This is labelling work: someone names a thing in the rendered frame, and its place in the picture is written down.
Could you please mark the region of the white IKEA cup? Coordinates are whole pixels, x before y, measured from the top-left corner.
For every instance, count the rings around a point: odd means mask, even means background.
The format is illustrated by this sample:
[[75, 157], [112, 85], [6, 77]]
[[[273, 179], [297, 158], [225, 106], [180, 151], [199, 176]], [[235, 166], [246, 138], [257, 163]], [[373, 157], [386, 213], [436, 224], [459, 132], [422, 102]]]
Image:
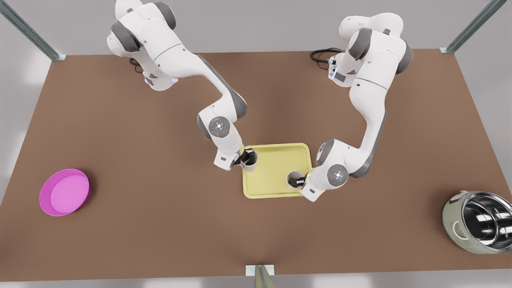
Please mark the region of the white IKEA cup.
[[303, 173], [301, 173], [300, 171], [291, 171], [287, 174], [286, 182], [287, 182], [288, 188], [290, 190], [297, 189], [296, 177], [300, 177], [301, 174], [303, 175]]
[[258, 162], [258, 154], [253, 149], [245, 149], [241, 159], [241, 165], [247, 173], [253, 172]]

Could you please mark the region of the yellow rectangular tray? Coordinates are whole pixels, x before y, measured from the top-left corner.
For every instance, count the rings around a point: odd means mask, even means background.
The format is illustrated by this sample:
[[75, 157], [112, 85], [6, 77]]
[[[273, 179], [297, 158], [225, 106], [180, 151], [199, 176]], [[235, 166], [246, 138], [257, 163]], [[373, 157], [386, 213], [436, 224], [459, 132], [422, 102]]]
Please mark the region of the yellow rectangular tray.
[[304, 143], [251, 145], [258, 155], [254, 171], [242, 171], [243, 193], [249, 199], [301, 197], [299, 189], [290, 189], [287, 175], [312, 169], [310, 149]]

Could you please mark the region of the pink round bowl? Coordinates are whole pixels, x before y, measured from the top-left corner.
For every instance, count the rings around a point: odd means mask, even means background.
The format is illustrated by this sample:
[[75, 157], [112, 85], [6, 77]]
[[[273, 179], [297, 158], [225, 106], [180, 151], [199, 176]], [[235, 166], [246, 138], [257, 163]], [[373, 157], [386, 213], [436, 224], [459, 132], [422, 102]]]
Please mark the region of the pink round bowl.
[[67, 168], [56, 172], [43, 184], [40, 208], [50, 216], [65, 216], [82, 208], [90, 194], [91, 185], [86, 174]]

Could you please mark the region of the silver frame post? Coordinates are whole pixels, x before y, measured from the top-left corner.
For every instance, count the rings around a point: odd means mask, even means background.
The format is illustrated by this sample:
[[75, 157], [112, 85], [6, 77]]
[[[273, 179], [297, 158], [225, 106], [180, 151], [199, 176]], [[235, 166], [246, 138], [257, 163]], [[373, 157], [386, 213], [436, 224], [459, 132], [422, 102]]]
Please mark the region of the silver frame post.
[[254, 288], [276, 288], [271, 276], [275, 275], [274, 265], [245, 266], [246, 276], [254, 277]]
[[0, 14], [52, 61], [65, 61], [5, 0], [0, 0]]
[[440, 53], [454, 54], [457, 52], [507, 1], [508, 0], [490, 0], [447, 47], [439, 48]]

